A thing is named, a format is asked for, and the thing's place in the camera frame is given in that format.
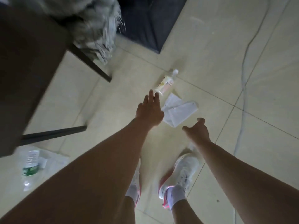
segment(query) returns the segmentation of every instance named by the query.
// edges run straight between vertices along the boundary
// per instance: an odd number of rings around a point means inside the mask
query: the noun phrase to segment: white sock
[[[167,189],[166,199],[170,209],[172,209],[176,202],[186,199],[184,188],[177,184],[174,187]]]
[[[131,197],[134,200],[134,205],[136,204],[136,201],[138,199],[138,192],[136,185],[130,185],[126,192],[126,196]]]

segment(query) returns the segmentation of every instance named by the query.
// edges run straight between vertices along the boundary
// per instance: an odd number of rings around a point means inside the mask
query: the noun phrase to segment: person
[[[2,217],[0,223],[135,223],[140,196],[140,152],[160,124],[159,94],[150,90],[136,117],[49,178]],[[299,223],[299,191],[242,162],[211,142],[205,120],[183,127],[245,224]],[[161,180],[159,197],[176,224],[202,222],[185,197],[198,167],[189,151]]]

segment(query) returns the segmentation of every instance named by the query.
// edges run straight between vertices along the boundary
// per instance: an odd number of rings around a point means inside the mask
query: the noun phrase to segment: green label
[[[22,175],[24,175],[24,176],[34,175],[38,172],[38,170],[39,170],[39,166],[30,167],[30,168],[23,168]]]

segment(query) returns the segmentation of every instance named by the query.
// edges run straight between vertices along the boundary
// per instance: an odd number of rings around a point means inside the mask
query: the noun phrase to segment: forearm
[[[212,142],[197,144],[245,224],[298,222],[298,190],[235,158]]]
[[[110,223],[129,187],[150,127],[133,120],[59,171],[3,223]]]

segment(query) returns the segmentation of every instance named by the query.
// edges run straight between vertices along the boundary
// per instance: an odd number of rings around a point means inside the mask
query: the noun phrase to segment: clear plastic bottle
[[[39,170],[39,150],[31,150],[27,153],[26,161],[23,167],[24,191],[32,189],[37,181],[37,172]]]
[[[178,70],[174,69],[171,74],[165,75],[162,82],[155,88],[155,91],[163,95],[172,86],[177,74]]]

